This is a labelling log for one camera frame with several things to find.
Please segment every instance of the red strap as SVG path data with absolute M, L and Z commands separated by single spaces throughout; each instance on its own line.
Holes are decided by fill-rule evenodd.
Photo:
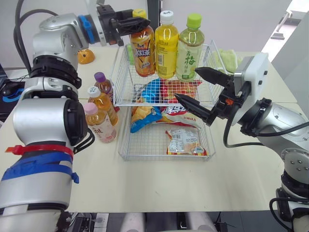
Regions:
M 61 151 L 69 154 L 73 159 L 73 151 L 66 146 L 56 144 L 42 144 L 42 145 L 15 145 L 14 147 L 8 147 L 5 152 L 12 152 L 14 155 L 23 155 L 25 152 L 30 151 Z

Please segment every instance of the metal wire basket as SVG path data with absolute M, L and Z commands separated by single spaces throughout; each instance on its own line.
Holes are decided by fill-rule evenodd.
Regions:
M 198 67 L 211 67 L 217 69 L 220 66 L 224 71 L 224 64 L 219 56 L 218 49 L 211 41 L 210 45 L 203 45 L 201 58 L 198 63 Z M 112 75 L 116 75 L 117 78 L 114 83 L 114 105 L 115 106 L 135 106 L 135 105 L 152 105 L 152 106 L 169 106 L 179 105 L 179 103 L 166 102 L 164 99 L 164 93 L 160 88 L 158 100 L 153 102 L 139 102 L 140 93 L 147 84 L 151 81 L 158 79 L 159 76 L 155 73 L 147 77 L 141 77 L 137 74 L 134 65 L 130 65 L 128 59 L 127 48 L 125 47 L 121 56 L 120 64 L 113 67 Z M 173 80 L 178 80 L 176 76 L 173 76 L 167 82 L 166 89 L 171 89 L 174 92 L 178 91 L 178 85 L 173 84 Z M 191 83 L 182 83 L 182 89 L 189 88 L 197 90 L 193 94 L 194 98 L 204 106 L 213 106 L 218 100 L 218 96 L 222 90 L 219 85 L 213 85 L 204 81 L 198 74 L 195 81 Z
M 148 124 L 136 133 L 131 133 L 131 107 L 127 108 L 126 117 L 119 131 L 118 152 L 124 160 L 198 160 L 206 161 L 215 154 L 214 141 L 210 127 L 198 120 L 201 146 L 206 149 L 207 156 L 167 155 L 170 139 L 166 131 L 184 128 L 166 123 Z

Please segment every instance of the snack bag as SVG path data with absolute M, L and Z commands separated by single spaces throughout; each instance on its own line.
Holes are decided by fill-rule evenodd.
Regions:
M 181 82 L 178 80 L 161 80 L 161 97 L 163 103 L 178 103 L 175 93 L 187 95 L 195 98 L 197 86 L 202 84 L 201 81 L 195 80 L 190 82 Z
M 136 102 L 159 103 L 160 79 L 155 79 L 139 88 L 135 93 Z
M 131 112 L 131 133 L 135 133 L 145 125 L 162 118 L 158 106 L 137 106 L 133 107 Z
M 207 152 L 201 147 L 198 129 L 185 128 L 166 131 L 171 139 L 167 155 L 193 155 L 207 156 Z
M 156 123 L 173 123 L 178 126 L 200 128 L 198 117 L 188 112 L 183 106 L 168 106 L 161 108 L 162 118 Z
M 158 103 L 159 91 L 160 79 L 155 79 L 139 89 L 136 102 Z M 134 106 L 131 113 L 131 133 L 135 133 L 145 125 L 162 118 L 158 106 Z

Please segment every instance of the blue snack bag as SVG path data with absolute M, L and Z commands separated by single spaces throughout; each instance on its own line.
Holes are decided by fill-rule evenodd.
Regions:
M 162 118 L 158 106 L 137 106 L 132 108 L 131 133 L 137 132 L 149 123 Z
M 137 93 L 137 102 L 159 103 L 160 79 L 155 79 L 144 85 Z M 137 132 L 149 123 L 162 118 L 158 106 L 135 106 L 132 107 L 131 133 Z

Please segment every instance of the green bottle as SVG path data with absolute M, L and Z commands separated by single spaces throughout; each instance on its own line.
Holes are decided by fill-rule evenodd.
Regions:
M 190 14 L 187 19 L 187 29 L 179 35 L 176 75 L 180 81 L 194 80 L 194 69 L 198 66 L 204 43 L 204 34 L 199 30 L 202 16 Z

